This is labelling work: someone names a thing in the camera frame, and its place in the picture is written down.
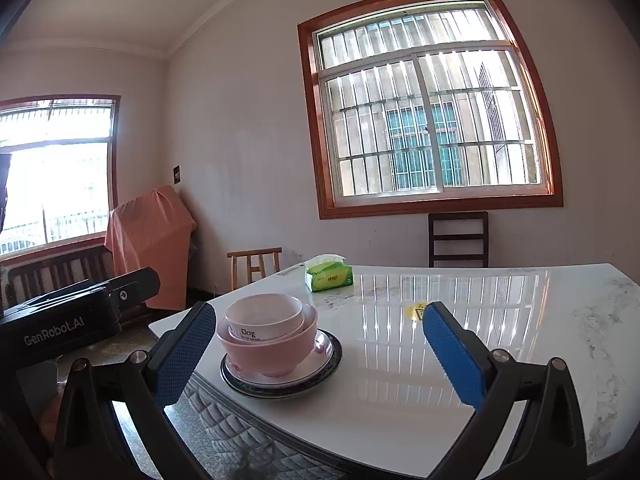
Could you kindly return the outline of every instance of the blue gripper pad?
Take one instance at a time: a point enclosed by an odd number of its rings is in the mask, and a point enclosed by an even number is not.
[[[216,311],[210,304],[199,301],[150,350],[145,380],[158,406],[178,402],[215,332]]]
[[[462,341],[460,324],[443,304],[430,303],[424,309],[422,331],[460,401],[479,410],[486,396],[484,373]]]

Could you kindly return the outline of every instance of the screw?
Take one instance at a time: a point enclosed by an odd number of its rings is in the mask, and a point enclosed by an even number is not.
[[[71,366],[76,372],[79,372],[80,370],[83,370],[84,367],[87,364],[87,360],[84,358],[80,358],[80,359],[76,359],[73,363],[73,365]]]
[[[494,359],[499,363],[505,363],[509,360],[509,354],[505,350],[497,349],[491,352],[491,355],[494,356]]]
[[[554,357],[553,359],[551,359],[551,365],[553,366],[553,368],[555,368],[556,370],[560,370],[561,372],[563,370],[566,370],[566,363],[559,357]]]
[[[136,350],[129,356],[129,361],[135,364],[143,363],[146,360],[146,352],[144,350]]]

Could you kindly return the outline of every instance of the quilted fabric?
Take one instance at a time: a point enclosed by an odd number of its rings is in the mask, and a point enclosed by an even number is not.
[[[214,452],[229,465],[260,470],[275,480],[337,480],[345,476],[254,428],[196,384],[189,382],[185,394],[207,428]]]

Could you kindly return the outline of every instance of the tissue box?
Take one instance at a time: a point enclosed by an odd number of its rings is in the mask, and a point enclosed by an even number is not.
[[[305,283],[311,292],[337,286],[353,285],[351,266],[337,254],[323,254],[309,260],[306,265]]]

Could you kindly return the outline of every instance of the window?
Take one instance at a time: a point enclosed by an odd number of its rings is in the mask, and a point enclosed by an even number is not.
[[[11,153],[0,254],[106,230],[115,96],[0,103],[0,153]]]
[[[367,0],[299,34],[321,218],[562,205],[548,104],[500,0]]]

